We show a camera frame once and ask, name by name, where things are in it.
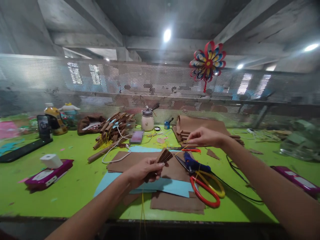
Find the red handle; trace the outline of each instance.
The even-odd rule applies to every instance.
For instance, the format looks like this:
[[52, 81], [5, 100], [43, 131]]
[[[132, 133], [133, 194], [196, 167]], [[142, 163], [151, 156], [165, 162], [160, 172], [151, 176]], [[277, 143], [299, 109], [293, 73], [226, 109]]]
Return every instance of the red handle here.
[[[212, 191], [207, 185], [205, 185], [203, 182], [200, 180], [196, 179], [194, 176], [190, 177], [190, 182], [192, 185], [192, 188], [194, 189], [194, 193], [197, 195], [197, 197], [203, 202], [205, 205], [212, 207], [212, 208], [217, 208], [220, 206], [220, 198], [219, 196]], [[194, 182], [198, 183], [201, 187], [203, 187], [208, 193], [210, 193], [217, 201], [216, 202], [210, 202], [207, 199], [205, 199], [200, 192], [197, 190], [197, 188], [194, 186]]]
[[182, 151], [186, 151], [186, 152], [199, 152], [201, 153], [201, 150], [200, 149], [182, 149]]

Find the red pinwheel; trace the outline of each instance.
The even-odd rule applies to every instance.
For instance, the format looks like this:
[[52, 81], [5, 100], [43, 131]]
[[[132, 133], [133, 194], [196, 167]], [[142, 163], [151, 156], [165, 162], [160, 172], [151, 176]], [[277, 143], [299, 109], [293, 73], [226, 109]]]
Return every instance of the red pinwheel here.
[[222, 43], [215, 46], [214, 41], [208, 42], [204, 52], [202, 50], [195, 51], [194, 59], [189, 64], [190, 67], [195, 68], [190, 73], [194, 81], [205, 81], [204, 93], [206, 92], [207, 82], [211, 82], [214, 76], [219, 76], [221, 69], [226, 66], [226, 62], [223, 61], [226, 52], [222, 51], [222, 47]]

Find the blue glue gun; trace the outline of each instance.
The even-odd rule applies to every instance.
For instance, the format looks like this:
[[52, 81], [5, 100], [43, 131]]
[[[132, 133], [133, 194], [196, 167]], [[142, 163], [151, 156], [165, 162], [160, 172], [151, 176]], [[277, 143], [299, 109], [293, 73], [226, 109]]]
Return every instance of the blue glue gun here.
[[188, 169], [194, 171], [200, 170], [206, 173], [211, 173], [211, 168], [209, 166], [198, 163], [190, 156], [188, 152], [184, 152], [184, 160], [186, 161], [186, 166]]

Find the hand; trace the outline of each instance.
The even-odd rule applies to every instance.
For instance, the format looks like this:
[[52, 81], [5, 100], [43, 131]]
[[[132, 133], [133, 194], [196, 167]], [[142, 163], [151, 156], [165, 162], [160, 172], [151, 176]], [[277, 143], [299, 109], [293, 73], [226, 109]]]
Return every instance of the hand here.
[[207, 144], [212, 147], [221, 148], [228, 138], [223, 133], [200, 127], [190, 133], [186, 144]]
[[148, 177], [150, 177], [147, 179], [148, 182], [158, 180], [161, 177], [161, 172], [164, 166], [168, 167], [169, 165], [168, 163], [156, 163], [156, 158], [145, 158], [123, 174], [128, 177], [131, 189], [136, 189], [145, 182], [145, 177], [150, 172], [154, 172], [155, 174], [148, 175]]

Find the light blue paper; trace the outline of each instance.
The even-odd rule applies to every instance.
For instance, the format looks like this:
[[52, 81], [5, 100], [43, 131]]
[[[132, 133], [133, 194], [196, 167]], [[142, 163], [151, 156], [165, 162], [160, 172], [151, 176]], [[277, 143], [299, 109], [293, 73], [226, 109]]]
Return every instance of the light blue paper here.
[[[132, 146], [130, 147], [131, 152], [161, 152], [162, 149], [159, 148], [147, 148], [141, 146]], [[170, 152], [180, 152], [177, 150], [169, 150]]]
[[[101, 182], [99, 183], [93, 197], [96, 197], [100, 192], [102, 192], [107, 186], [109, 186], [121, 173], [106, 173]], [[189, 198], [189, 192], [192, 192], [192, 186], [189, 182], [160, 178], [153, 183], [144, 183], [137, 189], [134, 189], [130, 194], [143, 192], [156, 192], [157, 190], [175, 194], [178, 196], [183, 196]]]

